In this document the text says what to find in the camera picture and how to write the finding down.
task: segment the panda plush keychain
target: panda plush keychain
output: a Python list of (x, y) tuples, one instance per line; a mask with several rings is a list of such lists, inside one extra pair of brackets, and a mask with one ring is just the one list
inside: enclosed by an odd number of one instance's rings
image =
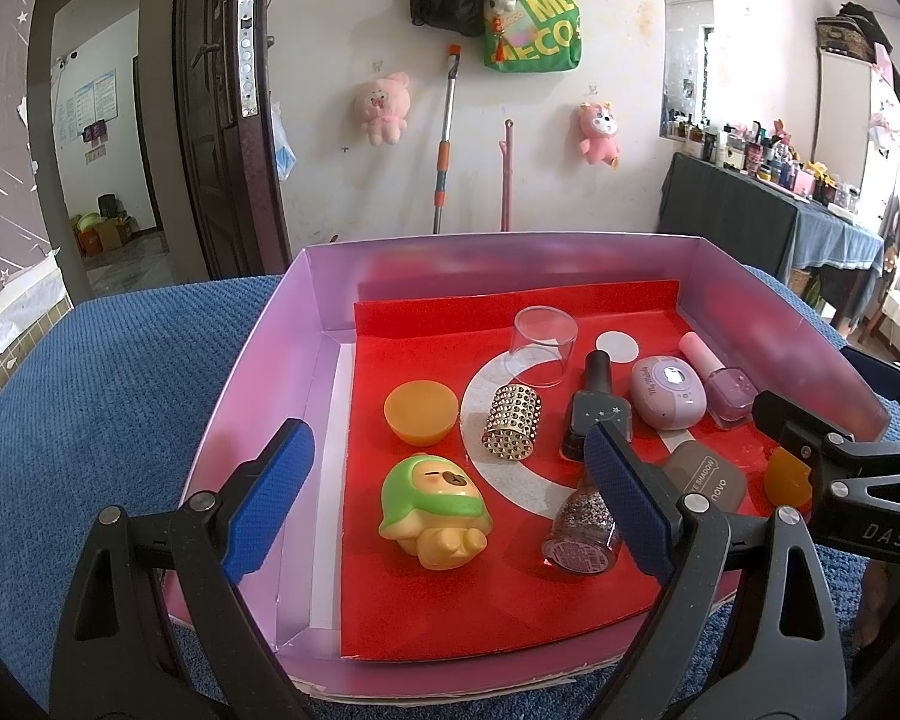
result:
[(493, 55), (494, 62), (503, 62), (504, 54), (504, 28), (506, 14), (514, 12), (516, 0), (487, 0), (487, 10), (492, 16), (493, 34), (497, 36), (497, 50)]

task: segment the pink teddy bear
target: pink teddy bear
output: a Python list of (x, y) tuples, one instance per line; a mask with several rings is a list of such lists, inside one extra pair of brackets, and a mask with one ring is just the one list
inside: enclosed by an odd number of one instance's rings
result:
[(386, 141), (391, 146), (407, 128), (404, 117), (410, 110), (410, 76), (394, 73), (385, 79), (362, 84), (357, 89), (354, 110), (373, 146)]
[(620, 166), (620, 145), (617, 143), (617, 119), (610, 103), (580, 106), (580, 129), (583, 141), (580, 151), (590, 165), (606, 162), (615, 169)]

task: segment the red mat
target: red mat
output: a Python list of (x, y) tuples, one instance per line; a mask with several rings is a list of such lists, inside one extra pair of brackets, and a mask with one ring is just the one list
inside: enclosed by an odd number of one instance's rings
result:
[[(679, 355), (690, 328), (677, 314), (676, 281), (560, 287), (478, 298), (358, 303), (356, 368), (343, 500), (341, 654), (370, 661), (432, 661), (533, 647), (583, 634), (650, 608), (658, 585), (624, 549), (597, 577), (575, 577), (544, 562), (551, 523), (497, 493), (466, 458), (460, 429), (427, 451), (462, 466), (484, 495), (494, 529), (487, 550), (468, 565), (432, 572), (377, 535), (380, 488), (389, 470), (413, 454), (389, 430), (383, 403), (397, 385), (434, 379), (463, 393), (480, 368), (509, 347), (521, 308), (549, 305), (578, 322), (580, 333), (562, 384), (543, 400), (535, 452), (524, 463), (574, 487), (581, 465), (559, 456), (567, 404), (583, 385), (583, 359), (607, 330), (627, 333), (640, 357)], [(613, 391), (629, 396), (632, 362), (613, 366)], [(768, 514), (761, 472), (775, 443), (754, 426), (719, 430), (709, 415), (694, 438), (735, 461), (751, 479), (740, 511)], [(634, 450), (658, 463), (669, 456), (659, 435), (634, 415)]]

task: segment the pink bottle cap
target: pink bottle cap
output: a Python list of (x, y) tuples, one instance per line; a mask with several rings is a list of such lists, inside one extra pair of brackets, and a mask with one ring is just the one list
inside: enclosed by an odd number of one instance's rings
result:
[(714, 371), (725, 367), (720, 362), (720, 358), (710, 351), (710, 347), (703, 342), (703, 339), (692, 331), (680, 339), (679, 349), (703, 381), (710, 378)]

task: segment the blue blanket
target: blue blanket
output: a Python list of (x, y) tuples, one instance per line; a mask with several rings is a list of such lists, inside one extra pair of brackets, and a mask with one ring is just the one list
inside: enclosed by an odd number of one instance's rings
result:
[[(845, 342), (778, 281), (759, 275), (834, 344)], [(0, 394), (0, 656), (46, 705), (60, 608), (90, 523), (110, 503), (175, 507), (204, 425), (277, 283), (261, 277), (101, 298), (40, 341)], [(888, 440), (900, 440), (892, 408)], [(864, 560), (821, 549), (842, 627)], [(687, 673), (699, 689), (727, 611), (714, 615)], [(196, 638), (179, 631), (196, 684), (218, 695)], [(424, 709), (312, 702), (332, 720), (576, 720), (607, 678)]]

